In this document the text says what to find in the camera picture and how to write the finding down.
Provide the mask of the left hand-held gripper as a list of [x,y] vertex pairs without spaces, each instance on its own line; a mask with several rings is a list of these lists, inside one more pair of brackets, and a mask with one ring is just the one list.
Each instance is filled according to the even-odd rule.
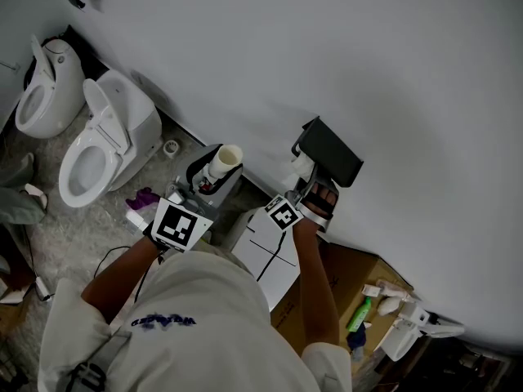
[[149,224],[149,238],[163,251],[173,248],[190,250],[210,229],[219,208],[243,173],[243,164],[218,179],[205,197],[199,192],[204,169],[222,144],[200,147],[176,166],[176,176],[159,200],[154,219]]

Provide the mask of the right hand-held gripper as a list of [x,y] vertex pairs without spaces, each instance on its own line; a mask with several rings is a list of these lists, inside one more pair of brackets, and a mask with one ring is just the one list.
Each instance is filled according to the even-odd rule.
[[315,183],[331,189],[339,196],[338,190],[331,180],[315,180],[311,178],[309,181],[305,181],[300,177],[293,189],[288,190],[285,194],[275,196],[265,206],[265,212],[269,219],[281,231],[290,229],[304,218],[315,223],[320,232],[325,232],[328,229],[333,216],[330,220],[326,220],[321,216],[317,216],[304,205],[304,198]]

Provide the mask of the person's right hand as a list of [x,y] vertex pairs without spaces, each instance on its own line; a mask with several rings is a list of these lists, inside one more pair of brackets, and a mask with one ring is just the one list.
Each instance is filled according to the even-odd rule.
[[338,195],[331,189],[315,183],[304,198],[304,205],[326,220],[330,220],[337,203]]

